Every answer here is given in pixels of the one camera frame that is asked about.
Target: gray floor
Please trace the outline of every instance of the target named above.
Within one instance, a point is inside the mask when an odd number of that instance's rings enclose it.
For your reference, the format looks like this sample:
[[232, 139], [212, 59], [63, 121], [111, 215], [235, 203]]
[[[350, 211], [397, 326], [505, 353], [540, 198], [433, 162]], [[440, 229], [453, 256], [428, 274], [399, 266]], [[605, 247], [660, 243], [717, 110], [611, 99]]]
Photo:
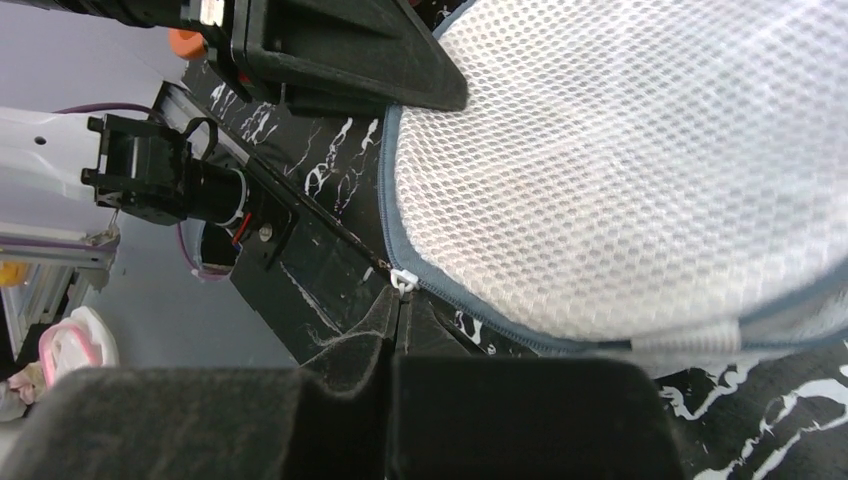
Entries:
[[201, 282], [186, 268], [174, 227], [127, 215], [100, 292], [89, 292], [109, 326], [122, 365], [290, 367], [294, 359], [229, 281]]

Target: red wire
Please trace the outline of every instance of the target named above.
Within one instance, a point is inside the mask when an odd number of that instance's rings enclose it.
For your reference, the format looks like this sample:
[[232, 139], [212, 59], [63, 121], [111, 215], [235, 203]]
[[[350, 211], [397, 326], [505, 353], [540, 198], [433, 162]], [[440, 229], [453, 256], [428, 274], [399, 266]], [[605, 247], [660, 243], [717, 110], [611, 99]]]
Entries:
[[252, 216], [253, 214], [250, 212], [244, 216], [244, 221], [241, 222], [241, 226], [238, 231], [236, 231], [236, 234], [233, 235], [233, 245], [236, 245], [238, 241], [241, 240], [241, 236], [244, 235], [244, 231], [247, 230], [247, 224], [250, 223], [250, 217]]

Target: orange cap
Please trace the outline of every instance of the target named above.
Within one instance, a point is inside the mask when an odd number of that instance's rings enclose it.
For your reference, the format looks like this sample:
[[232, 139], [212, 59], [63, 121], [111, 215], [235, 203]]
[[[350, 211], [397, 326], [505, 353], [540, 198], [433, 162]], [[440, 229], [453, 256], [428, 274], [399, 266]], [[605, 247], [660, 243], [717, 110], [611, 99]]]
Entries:
[[171, 44], [171, 50], [180, 58], [197, 60], [206, 55], [206, 48], [203, 47], [203, 35], [197, 32], [169, 28], [168, 42]]

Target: white bag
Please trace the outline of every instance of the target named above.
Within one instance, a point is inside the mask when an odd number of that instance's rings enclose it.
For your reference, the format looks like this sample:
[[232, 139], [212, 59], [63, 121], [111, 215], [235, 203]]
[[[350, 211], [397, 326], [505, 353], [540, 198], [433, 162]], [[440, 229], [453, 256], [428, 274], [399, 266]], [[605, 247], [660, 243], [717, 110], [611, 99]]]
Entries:
[[48, 328], [38, 342], [47, 387], [68, 372], [118, 365], [118, 347], [97, 312], [80, 307]]

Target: zipper teeth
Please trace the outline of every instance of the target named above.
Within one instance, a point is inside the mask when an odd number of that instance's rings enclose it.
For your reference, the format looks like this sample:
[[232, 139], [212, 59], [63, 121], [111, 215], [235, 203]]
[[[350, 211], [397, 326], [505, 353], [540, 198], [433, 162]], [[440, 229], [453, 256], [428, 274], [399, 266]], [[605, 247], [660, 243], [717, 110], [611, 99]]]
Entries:
[[[388, 128], [389, 128], [389, 123], [384, 121], [383, 122], [383, 138], [384, 139], [386, 138], [386, 131], [388, 130]], [[392, 242], [391, 242], [391, 238], [389, 237], [388, 219], [386, 218], [386, 213], [385, 213], [386, 208], [387, 208], [387, 205], [386, 205], [386, 182], [385, 182], [385, 178], [386, 178], [385, 173], [386, 172], [384, 171], [385, 168], [387, 168], [386, 167], [386, 161], [385, 161], [386, 148], [388, 148], [388, 142], [384, 141], [383, 144], [380, 145], [380, 159], [377, 162], [377, 165], [378, 165], [377, 196], [378, 196], [379, 201], [380, 201], [380, 205], [379, 205], [379, 207], [380, 207], [379, 208], [379, 210], [380, 210], [380, 223], [381, 223], [381, 227], [383, 228], [383, 242], [386, 244], [386, 253], [389, 256], [389, 261], [391, 262], [392, 267], [397, 268], [399, 266], [399, 263], [397, 261], [397, 257], [395, 257], [394, 251], [392, 250]], [[448, 301], [448, 303], [450, 303], [457, 310], [462, 311], [462, 312], [466, 311], [466, 309], [459, 307], [459, 305], [462, 302], [459, 302], [453, 295], [450, 295], [449, 293], [445, 292], [441, 288], [438, 288], [435, 285], [433, 285], [433, 284], [431, 284], [427, 281], [419, 280], [418, 283], [421, 286], [423, 286], [424, 288], [426, 288], [427, 290], [429, 290], [430, 292], [435, 293], [436, 295], [438, 295], [442, 299]], [[514, 342], [517, 342], [517, 343], [520, 343], [524, 346], [527, 346], [527, 347], [529, 347], [533, 350], [536, 350], [538, 352], [571, 353], [571, 352], [579, 351], [579, 350], [569, 350], [569, 349], [565, 349], [565, 348], [557, 349], [557, 348], [554, 348], [554, 347], [551, 347], [551, 346], [548, 346], [548, 345], [543, 345], [539, 342], [524, 338], [524, 336], [519, 335], [515, 332], [511, 332], [511, 331], [505, 329], [504, 327], [502, 327], [500, 325], [496, 325], [493, 322], [487, 320], [485, 318], [485, 316], [477, 315], [475, 312], [469, 312], [469, 313], [474, 317], [474, 319], [476, 319], [477, 321], [479, 321], [483, 325], [485, 325], [486, 328], [494, 330], [495, 332], [499, 333], [500, 335], [502, 335], [502, 336], [514, 341]]]

